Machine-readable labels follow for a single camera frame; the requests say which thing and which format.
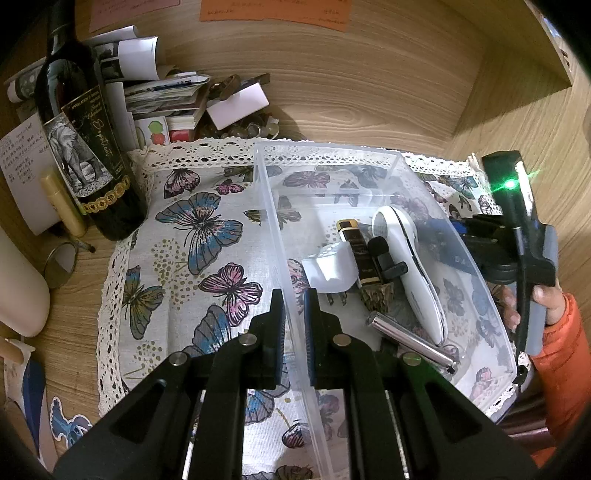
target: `orange paper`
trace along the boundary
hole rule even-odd
[[[352,0],[202,0],[199,20],[289,20],[345,31]]]
[[[175,7],[181,0],[93,0],[89,31],[161,8]]]

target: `wine bottle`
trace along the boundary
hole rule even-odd
[[[35,85],[37,110],[71,192],[105,237],[121,240],[144,221],[145,205],[115,140],[97,72],[90,48],[76,39],[74,0],[58,0]]]

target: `wooden stick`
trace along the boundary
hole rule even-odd
[[[22,350],[2,337],[0,337],[0,356],[19,365],[22,365],[25,361],[22,356]]]

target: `white plastic cup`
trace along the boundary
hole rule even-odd
[[[0,322],[34,337],[47,321],[49,306],[47,282],[0,228]]]

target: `person's hand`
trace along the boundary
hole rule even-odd
[[[503,321],[505,326],[515,331],[515,328],[521,321],[521,316],[517,313],[517,298],[509,287],[503,285],[496,294],[500,300],[503,309]],[[546,326],[557,323],[564,314],[566,309],[566,300],[562,295],[562,289],[556,279],[556,286],[547,287],[544,285],[536,285],[532,294],[532,299],[547,308],[546,310]]]

